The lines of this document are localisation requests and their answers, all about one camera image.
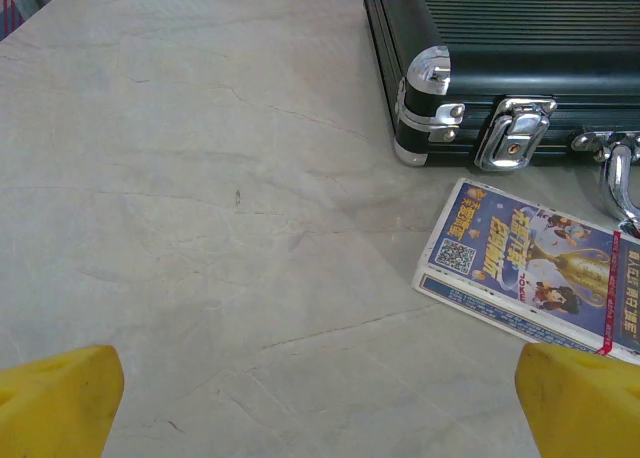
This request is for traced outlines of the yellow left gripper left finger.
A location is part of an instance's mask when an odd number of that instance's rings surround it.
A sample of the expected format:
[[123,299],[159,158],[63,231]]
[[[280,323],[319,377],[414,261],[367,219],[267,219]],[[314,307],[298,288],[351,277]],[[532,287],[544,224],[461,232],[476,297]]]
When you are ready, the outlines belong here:
[[1,371],[3,457],[99,457],[124,392],[116,349],[96,345]]

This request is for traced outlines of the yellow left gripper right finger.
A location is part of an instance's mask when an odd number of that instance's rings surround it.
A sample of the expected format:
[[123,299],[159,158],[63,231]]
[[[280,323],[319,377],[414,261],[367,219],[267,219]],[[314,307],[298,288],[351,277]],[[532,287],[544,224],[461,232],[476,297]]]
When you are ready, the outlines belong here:
[[514,376],[542,457],[637,457],[639,367],[550,344],[523,347]]

